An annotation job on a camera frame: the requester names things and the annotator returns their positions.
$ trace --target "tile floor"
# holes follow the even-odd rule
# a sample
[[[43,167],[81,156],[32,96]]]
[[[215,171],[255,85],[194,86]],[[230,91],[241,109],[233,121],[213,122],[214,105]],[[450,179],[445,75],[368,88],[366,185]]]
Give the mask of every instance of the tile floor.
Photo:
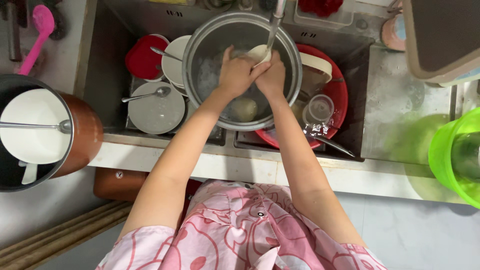
[[[353,225],[389,270],[478,270],[480,210],[438,203],[336,192]],[[123,224],[38,267],[93,269]]]

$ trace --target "metal spoon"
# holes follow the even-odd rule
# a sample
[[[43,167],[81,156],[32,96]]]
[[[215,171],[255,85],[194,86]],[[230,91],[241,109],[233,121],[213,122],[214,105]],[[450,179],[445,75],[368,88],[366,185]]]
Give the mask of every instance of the metal spoon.
[[[310,127],[310,126],[305,127],[305,128],[303,129],[303,132],[304,132],[308,137],[312,137],[312,138],[317,139],[317,140],[319,140],[319,141],[321,141],[321,142],[323,142],[323,143],[326,143],[327,145],[329,145],[329,146],[337,149],[338,151],[343,152],[343,153],[345,153],[345,154],[347,154],[347,155],[349,155],[349,156],[351,156],[351,157],[353,157],[353,158],[355,157],[355,155],[354,155],[351,151],[346,150],[345,148],[343,148],[343,146],[341,146],[340,144],[332,141],[331,139],[328,139],[328,138],[326,138],[325,136],[322,136],[322,135],[318,134],[318,132],[314,131],[314,130],[312,129],[312,127]]]
[[[132,101],[132,100],[135,100],[135,99],[139,99],[139,98],[144,98],[144,97],[149,97],[149,96],[153,96],[153,95],[156,95],[156,96],[159,96],[161,98],[164,98],[166,96],[168,96],[170,94],[170,87],[168,86],[160,86],[159,88],[157,88],[157,90],[155,92],[153,92],[152,94],[146,94],[146,95],[141,95],[141,96],[136,96],[136,97],[131,97],[131,98],[122,98],[121,101],[122,102],[129,102],[129,101]]]
[[[37,124],[21,124],[21,123],[7,123],[0,122],[0,127],[9,127],[9,128],[54,128],[64,134],[72,133],[72,126],[70,125],[70,120],[66,119],[60,122],[57,125],[37,125]]]
[[[182,62],[181,59],[178,59],[178,58],[176,58],[175,56],[169,54],[168,52],[164,52],[164,51],[160,50],[159,48],[150,47],[150,49],[151,49],[152,51],[158,53],[158,54],[161,54],[161,55],[163,55],[163,56],[167,56],[167,57],[170,57],[170,58],[173,58],[173,59],[176,59],[176,60]]]

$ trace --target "double sink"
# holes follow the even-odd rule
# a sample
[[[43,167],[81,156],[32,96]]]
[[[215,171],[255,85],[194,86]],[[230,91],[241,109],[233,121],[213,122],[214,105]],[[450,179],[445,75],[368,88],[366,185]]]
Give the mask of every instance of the double sink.
[[[348,110],[333,140],[352,151],[357,158],[325,145],[314,149],[314,152],[318,157],[362,162],[364,159],[360,153],[370,47],[378,42],[378,30],[385,19],[356,13],[351,26],[337,31],[322,30],[294,23],[294,4],[294,1],[288,1],[282,27],[296,43],[323,51],[342,71],[348,88]],[[268,16],[257,7],[254,7],[254,11]],[[186,7],[144,0],[98,0],[88,61],[85,62],[83,99],[99,115],[107,141],[166,146],[174,134],[145,134],[129,121],[128,106],[121,102],[121,98],[130,96],[144,81],[131,76],[125,67],[125,56],[143,35],[157,33],[174,40],[191,35],[197,27],[217,14],[219,12],[205,9],[201,3]],[[276,157],[274,159],[279,158],[278,149],[264,142],[255,132],[233,132],[218,127],[210,134],[204,152],[257,158],[265,158],[272,153]]]

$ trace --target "faucet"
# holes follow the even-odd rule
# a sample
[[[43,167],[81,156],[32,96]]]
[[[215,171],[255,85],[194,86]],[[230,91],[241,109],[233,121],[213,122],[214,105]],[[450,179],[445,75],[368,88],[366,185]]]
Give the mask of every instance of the faucet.
[[[287,4],[287,0],[278,0],[276,3],[275,11],[273,12],[273,16],[277,19],[283,18],[283,12],[285,11],[285,5]]]

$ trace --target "pink spatula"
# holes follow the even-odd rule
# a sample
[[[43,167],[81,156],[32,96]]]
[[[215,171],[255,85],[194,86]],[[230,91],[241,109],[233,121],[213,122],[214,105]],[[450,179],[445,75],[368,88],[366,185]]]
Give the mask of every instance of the pink spatula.
[[[55,29],[55,20],[53,19],[52,12],[44,5],[38,5],[33,9],[33,22],[35,28],[40,33],[35,41],[32,49],[25,58],[22,67],[18,74],[28,75],[32,69],[35,61],[40,54],[43,43],[47,40],[48,36]]]

